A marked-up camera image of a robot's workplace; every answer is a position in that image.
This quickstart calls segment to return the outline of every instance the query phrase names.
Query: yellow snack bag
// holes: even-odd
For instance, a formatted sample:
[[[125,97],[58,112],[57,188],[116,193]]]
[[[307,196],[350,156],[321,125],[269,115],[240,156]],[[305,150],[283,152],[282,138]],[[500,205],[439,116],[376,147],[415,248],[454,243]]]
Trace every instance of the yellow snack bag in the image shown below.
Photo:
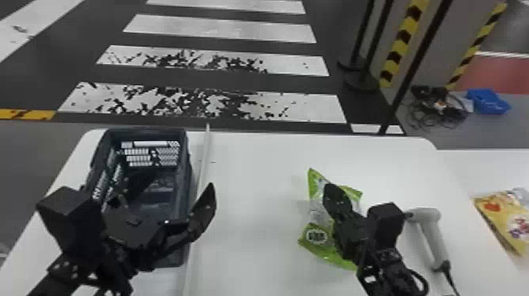
[[[474,198],[474,205],[504,248],[519,256],[529,254],[529,210],[513,192]]]

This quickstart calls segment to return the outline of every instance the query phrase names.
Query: black plastic basket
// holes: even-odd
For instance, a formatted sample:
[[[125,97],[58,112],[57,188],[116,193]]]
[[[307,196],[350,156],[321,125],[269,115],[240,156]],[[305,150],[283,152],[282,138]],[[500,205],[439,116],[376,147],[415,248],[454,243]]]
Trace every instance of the black plastic basket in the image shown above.
[[[179,219],[187,217],[194,200],[192,175],[183,129],[109,129],[92,158],[83,190],[102,205],[103,215],[125,206],[138,216]],[[180,266],[186,253],[178,250],[157,267]]]

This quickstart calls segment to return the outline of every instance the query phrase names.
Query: yellow and black hazard stripe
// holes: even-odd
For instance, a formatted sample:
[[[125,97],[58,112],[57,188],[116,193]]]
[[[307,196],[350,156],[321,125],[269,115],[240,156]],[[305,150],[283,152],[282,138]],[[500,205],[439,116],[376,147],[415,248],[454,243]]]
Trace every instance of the yellow and black hazard stripe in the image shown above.
[[[483,44],[483,41],[485,41],[485,38],[490,34],[505,9],[507,9],[507,3],[498,3],[496,7],[494,7],[494,10],[490,14],[489,20],[483,27],[481,27],[481,30],[479,30],[478,36],[476,37],[474,43],[467,50],[467,53],[464,54],[463,61],[461,61],[459,66],[457,66],[456,71],[450,78],[450,81],[446,84],[445,88],[447,90],[452,90],[456,86],[457,81],[459,81],[459,79],[463,76],[468,64],[470,64],[470,61],[472,61],[475,53],[479,50]]]
[[[54,115],[55,111],[49,110],[0,109],[0,120],[50,120]]]
[[[430,0],[412,0],[409,3],[406,16],[398,29],[397,38],[387,56],[384,68],[380,73],[380,86],[389,87],[400,68],[402,59],[408,52],[409,43],[417,32],[420,18],[428,7]]]

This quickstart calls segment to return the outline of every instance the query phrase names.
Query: blue plastic container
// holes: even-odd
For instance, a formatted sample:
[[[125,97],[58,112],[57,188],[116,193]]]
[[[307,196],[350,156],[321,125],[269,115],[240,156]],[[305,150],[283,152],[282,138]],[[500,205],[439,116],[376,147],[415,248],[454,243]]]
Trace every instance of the blue plastic container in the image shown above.
[[[467,98],[474,101],[474,109],[484,114],[503,114],[512,108],[509,103],[501,100],[498,94],[490,88],[468,90]]]

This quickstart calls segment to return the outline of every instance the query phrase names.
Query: black pole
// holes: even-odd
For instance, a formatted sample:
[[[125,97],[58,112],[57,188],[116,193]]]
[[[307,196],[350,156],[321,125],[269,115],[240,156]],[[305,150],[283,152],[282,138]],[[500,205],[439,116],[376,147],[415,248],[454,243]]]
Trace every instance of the black pole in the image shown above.
[[[358,55],[360,54],[360,48],[362,47],[362,43],[364,41],[365,31],[368,29],[369,19],[371,18],[371,14],[373,13],[374,6],[375,0],[369,0],[368,8],[365,11],[364,19],[362,20],[360,30],[358,31],[357,42],[355,43],[353,52],[351,54],[350,65],[357,62]]]
[[[342,60],[341,58],[338,60],[338,65],[344,68],[345,70],[354,71],[362,68],[361,66],[357,65],[358,56],[360,55],[360,48],[362,47],[362,43],[364,42],[365,32],[368,29],[369,19],[373,14],[374,6],[375,0],[368,0],[368,7],[366,7],[365,9],[364,18],[362,19],[360,29],[358,30],[357,41],[354,43],[354,48],[351,52],[349,60],[344,61],[345,58],[344,60]]]
[[[431,22],[430,27],[428,27],[428,31],[424,36],[423,42],[420,44],[417,54],[415,55],[412,64],[409,66],[409,70],[406,73],[404,81],[402,82],[401,87],[398,89],[398,92],[395,95],[393,102],[391,103],[390,112],[387,114],[384,123],[379,129],[379,135],[386,134],[387,128],[390,126],[391,120],[397,112],[399,105],[402,103],[402,100],[404,99],[404,96],[406,95],[409,86],[412,84],[412,80],[420,67],[420,63],[423,61],[424,56],[426,55],[426,52],[428,51],[428,48],[430,47],[431,42],[433,41],[435,34],[437,33],[437,30],[439,29],[439,27],[441,27],[442,21],[445,19],[446,13],[448,13],[450,5],[452,5],[452,1],[453,0],[443,0],[441,2],[441,5],[439,6],[437,13],[434,16],[434,20]]]
[[[365,58],[364,67],[362,68],[362,72],[358,78],[361,82],[364,82],[369,74],[371,63],[375,57],[376,49],[379,46],[380,38],[384,32],[384,27],[386,27],[387,18],[390,15],[391,6],[393,6],[393,1],[394,0],[386,0],[384,3],[384,8],[380,14],[379,23],[376,25],[375,34],[373,35],[373,40],[371,41],[371,46],[369,46],[368,56]]]

